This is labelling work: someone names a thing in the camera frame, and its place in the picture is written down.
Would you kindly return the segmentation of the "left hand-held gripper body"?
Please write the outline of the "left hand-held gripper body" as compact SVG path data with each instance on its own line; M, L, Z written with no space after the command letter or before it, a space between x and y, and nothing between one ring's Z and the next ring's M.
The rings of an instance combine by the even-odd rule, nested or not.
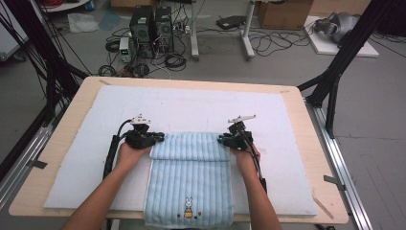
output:
M147 132L149 129L150 119L147 119L142 114L139 114L130 121L130 124L133 126L133 128L124 135L124 140L132 148L142 150L156 144L156 138L151 133Z

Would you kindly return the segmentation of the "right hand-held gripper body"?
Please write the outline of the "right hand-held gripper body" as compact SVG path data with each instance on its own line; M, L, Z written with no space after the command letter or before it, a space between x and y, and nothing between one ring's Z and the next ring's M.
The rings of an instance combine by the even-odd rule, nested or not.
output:
M226 135L226 146L238 149L238 150L251 150L253 144L252 133L250 131L246 131L244 121L254 119L255 115L251 116L238 116L234 119L229 120L231 124L228 127L230 131L229 134Z

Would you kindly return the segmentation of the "light blue striped towel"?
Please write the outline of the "light blue striped towel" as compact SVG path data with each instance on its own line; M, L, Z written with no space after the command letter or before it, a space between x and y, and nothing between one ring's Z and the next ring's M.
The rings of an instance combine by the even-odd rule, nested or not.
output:
M206 229L233 223L230 152L217 138L212 132L169 133L153 147L147 226Z

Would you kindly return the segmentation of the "person's left hand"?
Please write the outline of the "person's left hand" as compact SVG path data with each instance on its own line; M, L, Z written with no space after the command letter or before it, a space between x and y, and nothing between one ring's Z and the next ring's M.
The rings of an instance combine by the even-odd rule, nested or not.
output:
M137 165L141 157L150 153L151 150L152 147L146 149L134 149L128 143L122 143L119 147L119 156L115 170L128 173Z

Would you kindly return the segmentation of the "person's right hand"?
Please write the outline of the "person's right hand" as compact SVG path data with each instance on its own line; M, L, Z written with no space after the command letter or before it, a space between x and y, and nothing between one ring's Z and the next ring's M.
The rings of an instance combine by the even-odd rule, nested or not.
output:
M248 150L231 149L231 153L236 157L237 167L242 175L258 173L254 158Z

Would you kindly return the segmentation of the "white foam mat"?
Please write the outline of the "white foam mat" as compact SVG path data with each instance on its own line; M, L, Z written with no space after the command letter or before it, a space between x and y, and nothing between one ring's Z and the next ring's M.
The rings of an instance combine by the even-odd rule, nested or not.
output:
M103 86L65 154L44 203L47 208L75 209L98 186L113 134L131 128L143 115L167 140L180 132L226 132L241 116L261 153L260 167L268 196L281 216L314 217L317 207L299 151L291 90L273 93Z

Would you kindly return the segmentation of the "white power supply box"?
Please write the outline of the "white power supply box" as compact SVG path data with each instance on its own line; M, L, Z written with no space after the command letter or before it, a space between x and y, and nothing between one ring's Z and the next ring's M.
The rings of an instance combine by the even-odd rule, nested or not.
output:
M131 61L130 44L128 37L122 37L120 39L119 52L124 63L129 63Z

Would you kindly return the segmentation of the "black computer tower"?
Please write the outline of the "black computer tower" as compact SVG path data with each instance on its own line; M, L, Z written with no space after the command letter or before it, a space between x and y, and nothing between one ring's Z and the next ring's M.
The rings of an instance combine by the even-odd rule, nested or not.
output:
M155 11L155 23L157 29L156 45L162 53L172 53L173 31L171 19L171 7L158 7Z
M151 6L136 6L132 14L129 28L135 44L136 54L141 58L152 58L154 38L153 8Z

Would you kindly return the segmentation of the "white desk leg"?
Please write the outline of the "white desk leg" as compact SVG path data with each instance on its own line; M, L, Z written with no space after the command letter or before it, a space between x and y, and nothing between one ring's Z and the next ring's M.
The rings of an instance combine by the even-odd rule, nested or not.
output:
M249 32L250 32L251 22L252 22L252 18L253 18L253 14L254 14L254 9L255 9L255 1L249 0L245 26L244 26L244 29L241 31L241 39L242 39L242 43L244 45L248 60L252 59L255 56L255 53L254 53L254 50L252 48L252 44L251 44L251 41L249 38Z
M197 11L195 9L196 0L191 0L191 52L192 52L192 60L199 61L199 50L198 50L198 42L197 42L197 34L196 34L196 17Z

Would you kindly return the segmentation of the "black flat device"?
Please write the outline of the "black flat device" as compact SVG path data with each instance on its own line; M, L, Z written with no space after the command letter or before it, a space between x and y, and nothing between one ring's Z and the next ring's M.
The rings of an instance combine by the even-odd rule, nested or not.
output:
M216 21L216 25L222 30L230 30L233 28L238 28L239 26L243 25L245 21L245 16L233 15L218 19Z

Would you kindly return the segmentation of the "white floor board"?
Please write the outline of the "white floor board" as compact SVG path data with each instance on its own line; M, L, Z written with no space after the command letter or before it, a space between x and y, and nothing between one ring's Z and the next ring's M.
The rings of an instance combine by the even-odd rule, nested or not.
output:
M322 32L313 30L318 19L319 16L309 16L304 23L304 30L316 54L335 56L339 51L338 45ZM378 58L379 54L369 42L366 42L356 56L358 58Z

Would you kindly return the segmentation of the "clear plastic bag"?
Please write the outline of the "clear plastic bag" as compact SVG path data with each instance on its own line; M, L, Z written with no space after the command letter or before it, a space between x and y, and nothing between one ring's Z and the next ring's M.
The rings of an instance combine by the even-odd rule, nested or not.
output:
M99 24L92 15L83 13L69 13L68 22L70 32L73 34L78 33L91 33L99 29Z

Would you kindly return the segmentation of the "cardboard box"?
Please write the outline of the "cardboard box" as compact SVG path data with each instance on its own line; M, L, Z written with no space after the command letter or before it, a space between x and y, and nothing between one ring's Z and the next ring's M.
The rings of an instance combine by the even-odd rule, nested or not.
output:
M110 0L114 8L134 8L136 6L154 6L156 0Z
M361 15L372 0L314 0L310 15L328 16L332 12Z
M259 24L268 30L298 31L304 27L314 0L279 0L261 2Z

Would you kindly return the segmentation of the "grey helmet device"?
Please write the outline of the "grey helmet device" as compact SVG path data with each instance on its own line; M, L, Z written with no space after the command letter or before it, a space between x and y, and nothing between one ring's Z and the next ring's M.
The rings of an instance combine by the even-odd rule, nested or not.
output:
M333 12L326 18L318 19L314 24L314 31L322 32L339 44L354 29L357 22L358 18L348 12Z

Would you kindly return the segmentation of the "aluminium rail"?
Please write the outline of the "aluminium rail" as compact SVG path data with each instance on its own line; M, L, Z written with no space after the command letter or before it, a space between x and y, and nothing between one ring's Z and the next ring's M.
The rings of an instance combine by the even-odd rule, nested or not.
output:
M357 193L338 142L334 137L329 136L325 128L325 122L327 120L325 112L322 108L314 107L310 103L305 103L305 106L316 131L320 134L320 141L325 148L327 162L332 169L333 177L339 179L346 185L347 189L345 191L338 191L344 198L348 217L357 230L373 230L371 221Z
M65 111L65 108L57 108L55 114L48 118L45 109L42 109L0 164L0 211L33 168L28 166L28 162L39 160Z

